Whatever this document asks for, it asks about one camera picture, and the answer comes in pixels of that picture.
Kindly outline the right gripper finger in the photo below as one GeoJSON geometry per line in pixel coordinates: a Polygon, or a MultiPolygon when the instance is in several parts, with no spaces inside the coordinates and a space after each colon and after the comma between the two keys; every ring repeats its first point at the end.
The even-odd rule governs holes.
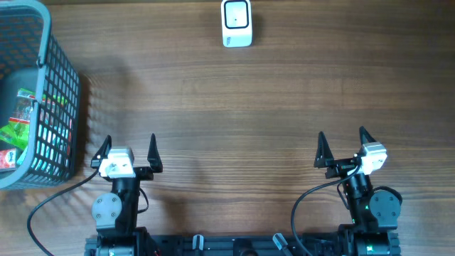
{"type": "Polygon", "coordinates": [[[318,133],[318,146],[314,160],[315,168],[325,168],[334,164],[334,157],[323,132],[318,133]]]}
{"type": "Polygon", "coordinates": [[[374,143],[376,140],[370,135],[367,129],[364,126],[359,128],[359,135],[360,135],[360,143],[367,144],[367,143],[374,143]]]}

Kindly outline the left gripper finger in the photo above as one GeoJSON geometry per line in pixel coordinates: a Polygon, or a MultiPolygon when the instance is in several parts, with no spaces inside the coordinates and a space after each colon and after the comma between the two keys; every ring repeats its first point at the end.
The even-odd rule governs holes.
{"type": "Polygon", "coordinates": [[[162,173],[163,172],[163,163],[159,155],[159,151],[156,143],[156,135],[151,134],[151,139],[149,143],[149,150],[147,154],[147,161],[153,173],[162,173]]]}
{"type": "Polygon", "coordinates": [[[102,146],[97,150],[96,154],[93,156],[93,161],[101,161],[107,158],[107,155],[112,147],[112,138],[110,135],[107,135],[102,146]]]}

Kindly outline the green snack bag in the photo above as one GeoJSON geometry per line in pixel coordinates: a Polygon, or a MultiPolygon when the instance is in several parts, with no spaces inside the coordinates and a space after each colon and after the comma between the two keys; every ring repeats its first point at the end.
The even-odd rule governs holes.
{"type": "Polygon", "coordinates": [[[1,140],[24,150],[28,146],[31,114],[35,93],[20,88],[16,96],[14,108],[9,115],[8,123],[1,128],[1,140]]]}

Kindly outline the red small box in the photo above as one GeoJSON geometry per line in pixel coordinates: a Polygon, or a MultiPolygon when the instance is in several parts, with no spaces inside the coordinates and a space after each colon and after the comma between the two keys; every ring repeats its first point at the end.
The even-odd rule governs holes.
{"type": "Polygon", "coordinates": [[[0,169],[10,171],[16,168],[17,149],[5,149],[0,151],[0,169]]]}

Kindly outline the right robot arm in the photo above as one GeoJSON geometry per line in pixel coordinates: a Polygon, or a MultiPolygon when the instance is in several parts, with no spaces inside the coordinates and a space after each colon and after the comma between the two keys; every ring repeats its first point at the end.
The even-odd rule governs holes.
{"type": "Polygon", "coordinates": [[[316,237],[318,255],[384,255],[402,253],[397,229],[402,196],[387,186],[373,187],[370,175],[382,168],[387,149],[365,127],[359,128],[361,148],[353,157],[336,160],[323,132],[318,134],[314,166],[326,169],[326,178],[342,180],[338,192],[352,223],[316,237]]]}

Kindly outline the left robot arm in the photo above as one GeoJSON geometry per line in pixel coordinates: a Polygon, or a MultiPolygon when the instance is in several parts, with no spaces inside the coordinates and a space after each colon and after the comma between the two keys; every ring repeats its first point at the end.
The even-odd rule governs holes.
{"type": "Polygon", "coordinates": [[[147,211],[146,208],[139,209],[139,197],[145,195],[140,183],[152,181],[155,173],[164,170],[154,134],[151,135],[147,161],[148,166],[135,167],[132,149],[114,148],[111,136],[106,137],[93,156],[90,166],[112,184],[112,189],[98,196],[92,204],[97,237],[86,240],[86,255],[161,254],[147,229],[137,227],[138,214],[147,211]]]}

